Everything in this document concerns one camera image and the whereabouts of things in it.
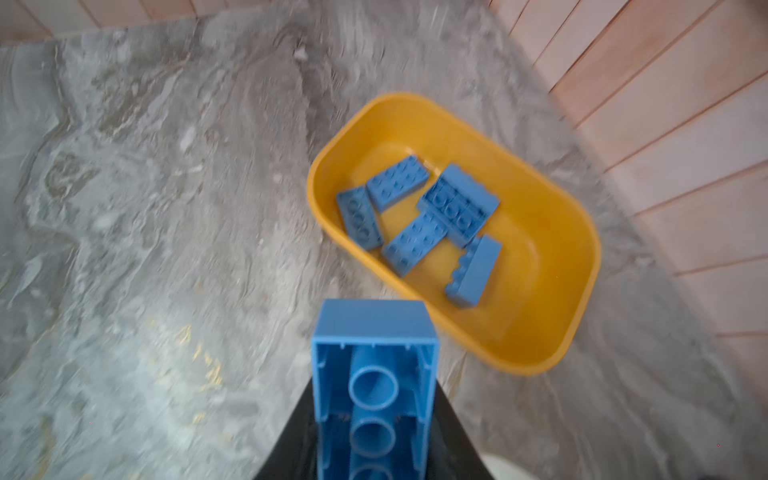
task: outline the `toy brick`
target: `toy brick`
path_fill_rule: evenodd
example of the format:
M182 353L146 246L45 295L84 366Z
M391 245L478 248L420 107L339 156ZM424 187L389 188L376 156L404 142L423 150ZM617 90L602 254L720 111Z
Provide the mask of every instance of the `toy brick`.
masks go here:
M413 155L402 159L366 182L368 195L379 212L423 187L429 172Z
M502 245L489 235L475 238L453 270L453 281L445 287L445 294L458 306L476 306L488 283Z
M448 228L448 239L463 248L475 238L498 204L495 195L450 164L416 206L443 222Z
M355 240L364 250L371 250L384 244L376 213L364 187L344 190L336 194L336 203L344 219L344 228L349 238Z
M382 255L398 275L408 273L445 237L448 229L430 213L420 214L384 246Z
M323 303L312 337L319 480L424 479L439 347L423 302Z

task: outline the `gray marble surface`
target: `gray marble surface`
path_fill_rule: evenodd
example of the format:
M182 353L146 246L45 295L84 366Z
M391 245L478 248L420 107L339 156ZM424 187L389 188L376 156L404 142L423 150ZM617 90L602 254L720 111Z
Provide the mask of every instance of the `gray marble surface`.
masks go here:
M479 449L542 479L768 478L768 419L483 5L274 2L0 49L0 478L249 478L310 376L323 298L394 294L306 204L368 100L425 94L591 212L566 357L443 336Z

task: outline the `wood panel wall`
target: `wood panel wall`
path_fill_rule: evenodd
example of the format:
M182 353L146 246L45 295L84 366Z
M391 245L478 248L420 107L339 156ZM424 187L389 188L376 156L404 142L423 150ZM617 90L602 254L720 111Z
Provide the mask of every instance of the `wood panel wall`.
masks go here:
M0 42L209 15L269 0L0 0Z
M768 399L768 0L492 0Z

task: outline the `upside-down blue brick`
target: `upside-down blue brick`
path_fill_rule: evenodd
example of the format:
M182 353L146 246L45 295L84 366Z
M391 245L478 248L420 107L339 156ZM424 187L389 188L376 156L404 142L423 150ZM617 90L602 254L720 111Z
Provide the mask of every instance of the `upside-down blue brick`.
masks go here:
M448 298L461 307L477 306L501 251L502 245L489 235L470 242L453 270L453 281L445 287Z
M364 250L371 250L384 243L384 237L376 220L371 201L364 187L344 190L336 194L347 235Z
M498 204L494 194L450 164L422 195L417 207L443 222L448 227L448 238L463 248L475 238Z
M423 187L429 179L429 172L418 158L405 157L366 182L368 195L379 212L396 204Z
M318 480L423 480L440 343L423 302L329 299L312 337Z
M398 275L408 273L445 237L448 229L430 213L420 214L387 243L382 255Z

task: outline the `orange plastic container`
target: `orange plastic container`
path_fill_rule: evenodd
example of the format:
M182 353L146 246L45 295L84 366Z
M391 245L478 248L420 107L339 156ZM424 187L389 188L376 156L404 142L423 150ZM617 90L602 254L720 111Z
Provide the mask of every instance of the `orange plastic container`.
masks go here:
M366 252L344 230L336 193L409 154L432 175L379 215L385 242L415 218L416 201L450 163L501 201L480 234L502 242L502 252L474 308L458 308L443 292L462 255L447 239L401 278L380 248ZM492 366L531 375L568 350L600 268L590 217L571 195L432 101L398 93L367 104L317 155L307 196L339 245L404 297L423 300L437 326Z

